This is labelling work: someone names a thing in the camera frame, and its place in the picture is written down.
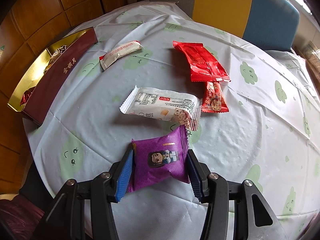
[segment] nutrition label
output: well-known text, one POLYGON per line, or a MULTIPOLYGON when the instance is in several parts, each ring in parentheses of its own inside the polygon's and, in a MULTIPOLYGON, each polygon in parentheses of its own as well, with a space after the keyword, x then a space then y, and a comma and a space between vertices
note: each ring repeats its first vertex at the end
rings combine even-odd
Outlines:
POLYGON ((149 94, 149 93, 139 93, 135 102, 139 103, 140 105, 151 104, 153 105, 158 98, 156 94, 149 94))

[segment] white tablecloth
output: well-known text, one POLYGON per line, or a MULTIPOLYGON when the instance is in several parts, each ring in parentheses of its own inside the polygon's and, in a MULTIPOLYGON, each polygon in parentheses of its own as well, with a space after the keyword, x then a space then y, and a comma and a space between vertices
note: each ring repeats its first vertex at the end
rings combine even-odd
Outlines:
MULTIPOLYGON (((172 41, 201 42, 230 75, 232 81, 222 83, 230 112, 202 113, 199 130, 189 135, 190 147, 200 162, 225 179, 251 179, 288 237, 296 239, 320 209, 320 109, 304 84, 259 48, 193 22, 173 3, 128 5, 73 32, 90 26, 99 43, 70 73, 44 124, 36 129, 25 120, 35 163, 49 192, 54 196, 69 178, 84 181, 108 171, 132 138, 169 133, 173 123, 124 115, 119 107, 135 85, 201 98, 204 84, 190 81, 185 56, 172 41), (144 49, 102 72, 99 56, 132 40, 144 49)), ((121 240, 199 239, 207 209, 190 184, 172 178, 126 194, 112 208, 121 240)), ((231 239, 232 203, 229 211, 231 239)), ((90 232, 89 201, 85 215, 90 232)))

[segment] white snack package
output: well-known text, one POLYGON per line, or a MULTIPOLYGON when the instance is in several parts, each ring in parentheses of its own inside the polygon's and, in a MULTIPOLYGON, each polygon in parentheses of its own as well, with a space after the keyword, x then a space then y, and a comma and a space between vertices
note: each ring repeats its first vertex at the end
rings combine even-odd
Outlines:
POLYGON ((178 122, 191 131, 198 129, 202 99, 186 93, 156 88, 135 88, 120 107, 123 114, 135 114, 178 122))
POLYGON ((129 41, 114 48, 107 54, 99 57, 100 65, 103 71, 110 67, 110 65, 114 63, 118 58, 128 55, 138 49, 142 49, 142 46, 138 41, 129 41))

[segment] wrapped candy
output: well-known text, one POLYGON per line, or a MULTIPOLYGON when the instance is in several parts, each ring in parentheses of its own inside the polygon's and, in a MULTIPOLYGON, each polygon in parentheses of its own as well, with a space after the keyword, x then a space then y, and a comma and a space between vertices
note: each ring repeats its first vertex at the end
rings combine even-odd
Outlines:
POLYGON ((219 82, 205 82, 201 110, 209 113, 229 112, 219 82))
POLYGON ((156 88, 135 88, 120 107, 124 114, 135 114, 185 124, 198 129, 201 100, 194 95, 156 88))
POLYGON ((60 57, 60 55, 67 49, 66 45, 62 45, 60 48, 56 49, 56 51, 52 54, 48 65, 46 66, 46 68, 44 69, 43 74, 45 74, 49 68, 52 66, 52 64, 58 59, 58 57, 60 57))
POLYGON ((138 41, 129 41, 109 51, 105 55, 99 57, 100 65, 103 71, 105 71, 112 63, 118 58, 128 55, 138 49, 142 49, 141 44, 138 41))
POLYGON ((184 125, 162 137, 139 141, 132 139, 132 144, 135 168, 128 192, 151 186, 170 176, 189 183, 186 169, 188 137, 184 125))
POLYGON ((187 57, 191 68, 191 81, 230 81, 219 61, 203 47, 202 43, 173 41, 173 46, 187 57))
POLYGON ((28 99, 30 98, 30 96, 31 96, 31 94, 32 94, 32 92, 33 92, 33 90, 34 90, 35 88, 36 88, 36 87, 31 87, 31 88, 29 88, 28 90, 26 90, 26 91, 23 93, 22 99, 21 99, 21 101, 20 101, 20 105, 23 105, 23 104, 25 104, 25 103, 28 101, 28 99))

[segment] red snack package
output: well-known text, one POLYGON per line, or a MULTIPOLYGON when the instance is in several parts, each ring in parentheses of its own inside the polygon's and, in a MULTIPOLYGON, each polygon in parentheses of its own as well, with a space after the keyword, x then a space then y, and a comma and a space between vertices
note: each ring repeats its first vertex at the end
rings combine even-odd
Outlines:
POLYGON ((191 68, 191 81, 230 81, 230 77, 218 60, 202 43, 173 41, 173 46, 187 57, 191 68))
POLYGON ((205 92, 201 110, 202 112, 208 113, 229 112, 219 82, 205 83, 205 92))
POLYGON ((32 94, 32 92, 33 92, 33 90, 34 90, 35 88, 36 88, 36 87, 31 87, 31 88, 29 88, 28 90, 26 90, 26 91, 23 93, 22 99, 21 99, 21 101, 20 101, 20 105, 23 105, 23 104, 25 104, 25 103, 28 101, 29 97, 31 96, 31 94, 32 94))

